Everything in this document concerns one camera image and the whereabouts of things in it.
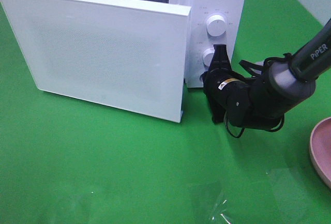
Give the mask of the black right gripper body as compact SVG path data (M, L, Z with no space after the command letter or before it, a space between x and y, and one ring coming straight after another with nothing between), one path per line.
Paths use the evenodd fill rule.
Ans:
M203 91L207 97L212 121L244 125L250 112L249 86L231 69L228 62L213 61L203 75Z

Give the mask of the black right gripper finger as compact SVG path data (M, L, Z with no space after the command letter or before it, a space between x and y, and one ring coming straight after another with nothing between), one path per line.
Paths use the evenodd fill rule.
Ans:
M230 61L227 53L226 44L215 44L212 66L229 66Z

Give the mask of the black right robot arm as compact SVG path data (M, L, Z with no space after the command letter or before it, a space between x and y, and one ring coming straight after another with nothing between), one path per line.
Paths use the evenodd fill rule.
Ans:
M202 74L212 121L275 132L284 115L315 91L315 81L330 69L330 22L296 53L266 58L263 64L241 60L251 74L232 70L227 46L216 44L208 71Z

